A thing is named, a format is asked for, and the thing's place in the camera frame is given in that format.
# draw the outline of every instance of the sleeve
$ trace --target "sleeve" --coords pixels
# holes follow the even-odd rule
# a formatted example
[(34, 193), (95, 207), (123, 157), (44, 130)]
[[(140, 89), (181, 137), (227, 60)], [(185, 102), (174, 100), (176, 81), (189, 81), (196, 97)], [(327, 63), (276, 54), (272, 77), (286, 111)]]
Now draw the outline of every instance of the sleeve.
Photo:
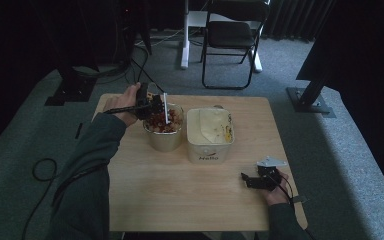
[(87, 169), (102, 167), (71, 182), (55, 199), (47, 239), (109, 238), (107, 164), (117, 152), (126, 128), (113, 115), (96, 115), (64, 166), (58, 185)]
[(269, 207), (269, 240), (309, 240), (287, 203)]

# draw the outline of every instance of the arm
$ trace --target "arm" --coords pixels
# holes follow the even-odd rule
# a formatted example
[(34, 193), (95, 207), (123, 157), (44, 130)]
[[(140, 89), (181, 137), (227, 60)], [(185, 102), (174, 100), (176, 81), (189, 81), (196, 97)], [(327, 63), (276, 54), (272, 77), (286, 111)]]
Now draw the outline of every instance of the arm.
[[(286, 188), (288, 175), (282, 175), (280, 186)], [(269, 240), (308, 240), (309, 237), (296, 219), (294, 210), (289, 205), (288, 196), (279, 187), (273, 191), (262, 190), (263, 197), (269, 206)]]
[[(118, 98), (109, 99), (104, 111), (133, 106), (140, 84), (129, 87)], [(126, 129), (136, 122), (130, 113), (96, 115), (64, 166), (53, 204), (47, 239), (108, 239), (109, 175), (107, 164), (115, 155)], [(87, 175), (64, 183), (79, 173)]]

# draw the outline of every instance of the person's right arm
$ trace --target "person's right arm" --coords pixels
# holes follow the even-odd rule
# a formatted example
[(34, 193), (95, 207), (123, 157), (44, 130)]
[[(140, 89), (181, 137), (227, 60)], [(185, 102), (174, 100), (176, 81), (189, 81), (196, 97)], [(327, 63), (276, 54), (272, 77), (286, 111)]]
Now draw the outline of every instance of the person's right arm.
[[(280, 186), (287, 191), (286, 179), (288, 175), (279, 171), (282, 175)], [(289, 205), (289, 198), (276, 187), (273, 191), (262, 190), (269, 212), (269, 240), (309, 240), (307, 233), (298, 224), (295, 212)]]

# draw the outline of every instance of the person's left hand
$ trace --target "person's left hand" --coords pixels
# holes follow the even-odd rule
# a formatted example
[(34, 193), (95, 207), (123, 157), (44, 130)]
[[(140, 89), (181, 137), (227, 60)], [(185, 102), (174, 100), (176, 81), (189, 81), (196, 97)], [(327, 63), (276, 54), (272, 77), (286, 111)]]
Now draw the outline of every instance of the person's left hand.
[[(129, 86), (126, 91), (123, 93), (123, 95), (119, 97), (113, 97), (107, 100), (104, 107), (104, 112), (113, 108), (125, 108), (125, 107), (132, 107), (136, 104), (136, 92), (140, 88), (140, 83), (136, 83), (135, 85)], [(120, 120), (122, 120), (127, 127), (134, 124), (138, 118), (129, 112), (121, 112), (116, 113), (114, 116), (118, 117)]]

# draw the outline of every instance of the wooden table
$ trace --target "wooden table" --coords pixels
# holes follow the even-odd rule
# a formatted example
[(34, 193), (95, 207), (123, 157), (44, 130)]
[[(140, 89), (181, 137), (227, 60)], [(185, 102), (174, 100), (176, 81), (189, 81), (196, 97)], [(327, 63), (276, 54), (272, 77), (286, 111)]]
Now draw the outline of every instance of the wooden table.
[[(97, 106), (117, 94), (104, 94)], [(267, 206), (258, 190), (249, 189), (241, 172), (258, 176), (256, 162), (271, 156), (285, 160), (270, 104), (261, 97), (178, 96), (167, 102), (191, 108), (222, 105), (230, 111), (235, 142), (222, 164), (192, 164), (187, 157), (186, 125), (182, 144), (169, 153), (154, 150), (142, 122), (130, 126), (108, 166), (111, 231), (265, 231)], [(289, 166), (280, 167), (297, 189)], [(300, 203), (298, 222), (307, 220)]]

